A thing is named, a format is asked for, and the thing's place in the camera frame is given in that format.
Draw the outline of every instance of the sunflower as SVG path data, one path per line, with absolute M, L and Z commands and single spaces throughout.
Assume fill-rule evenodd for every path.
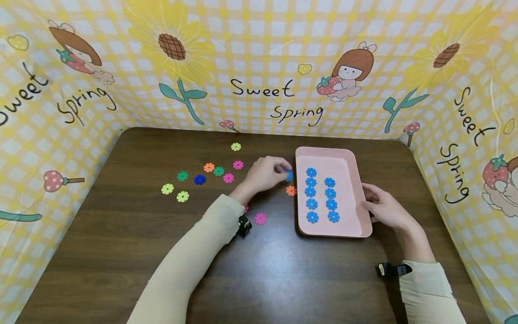
M 167 70 L 173 80 L 196 84 L 212 80 L 214 46 L 200 22 L 187 22 L 187 8 L 168 0 L 127 0 L 124 14 L 129 35 L 141 43 L 144 56 L 157 71 Z
M 498 37 L 499 27 L 489 26 L 497 15 L 490 6 L 478 6 L 449 16 L 448 27 L 438 30 L 427 47 L 415 52 L 415 64 L 405 70 L 403 84 L 423 90 L 467 71 L 469 60 L 485 56 L 490 40 Z

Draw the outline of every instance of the pink tray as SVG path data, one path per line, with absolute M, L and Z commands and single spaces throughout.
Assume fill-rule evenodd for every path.
M 356 158 L 353 152 L 344 149 L 299 147 L 295 151 L 297 163 L 297 203 L 298 203 L 298 228 L 305 235 L 340 236 L 340 237 L 369 237 L 372 234 L 372 224 L 369 212 L 363 209 L 359 202 L 365 200 L 362 183 L 359 178 Z M 313 197 L 318 207 L 310 210 L 306 201 L 305 190 L 308 168 L 316 170 L 316 196 Z M 327 197 L 325 190 L 328 186 L 324 183 L 326 178 L 335 180 L 336 191 L 334 200 L 338 203 L 340 219 L 331 222 L 328 219 L 329 209 L 326 206 Z M 311 223 L 307 219 L 308 212 L 316 212 L 318 221 Z

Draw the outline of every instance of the blue flower piece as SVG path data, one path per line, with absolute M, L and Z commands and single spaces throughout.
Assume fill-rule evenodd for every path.
M 308 177 L 316 177 L 316 170 L 314 167 L 309 167 L 307 170 L 306 170 L 306 174 L 308 175 Z
M 326 202 L 325 202 L 325 206 L 327 207 L 327 209 L 329 210 L 335 210 L 336 208 L 338 208 L 338 204 L 336 202 L 336 200 L 334 199 L 328 199 Z
M 327 217 L 331 223 L 338 223 L 340 220 L 340 214 L 335 210 L 331 210 L 329 213 L 327 213 Z
M 325 190 L 325 196 L 329 199 L 334 199 L 336 197 L 336 191 L 334 189 L 327 188 Z
M 326 178 L 324 180 L 324 183 L 325 183 L 326 186 L 328 186 L 330 188 L 334 187 L 335 184 L 336 184 L 336 182 L 332 178 Z
M 311 224 L 315 224 L 316 222 L 319 221 L 319 214 L 317 214 L 315 212 L 308 212 L 308 214 L 306 215 L 306 219 Z
M 292 170 L 286 170 L 288 172 L 288 179 L 286 179 L 286 182 L 290 182 L 293 180 L 293 171 Z
M 198 174 L 194 178 L 194 183 L 197 184 L 198 186 L 201 186 L 205 183 L 205 180 L 207 180 L 207 178 L 203 174 Z
M 310 198 L 306 200 L 306 207 L 308 207 L 309 210 L 315 210 L 319 206 L 318 202 L 316 202 L 315 199 Z
M 314 186 L 316 186 L 316 180 L 315 180 L 315 178 L 307 178 L 307 179 L 306 179 L 306 186 L 308 186 L 308 187 L 314 187 Z
M 310 197 L 310 198 L 311 198 L 311 197 L 315 197 L 315 195 L 316 195 L 316 190 L 315 190 L 315 188 L 313 188 L 313 187 L 308 187 L 308 188 L 306 188 L 306 189 L 304 190 L 304 193 L 306 194 L 306 196 L 308 196 L 308 197 Z

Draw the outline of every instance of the yellow checkered backdrop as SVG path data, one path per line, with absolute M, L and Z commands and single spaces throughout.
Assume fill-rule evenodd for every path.
M 0 322 L 134 126 L 400 139 L 493 323 L 518 311 L 518 2 L 2 1 Z

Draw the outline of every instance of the green flower piece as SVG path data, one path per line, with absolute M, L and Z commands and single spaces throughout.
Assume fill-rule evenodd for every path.
M 232 149 L 232 151 L 239 151 L 241 149 L 241 144 L 240 143 L 233 143 L 230 148 Z
M 176 178 L 178 181 L 185 181 L 189 178 L 189 173 L 186 171 L 181 171 Z
M 162 193 L 163 194 L 170 194 L 175 189 L 175 186 L 172 184 L 165 184 L 162 186 Z
M 180 191 L 176 195 L 176 200 L 178 200 L 179 203 L 184 203 L 189 199 L 189 193 L 187 191 Z
M 225 173 L 225 169 L 220 166 L 217 166 L 214 169 L 213 173 L 216 177 L 221 177 Z

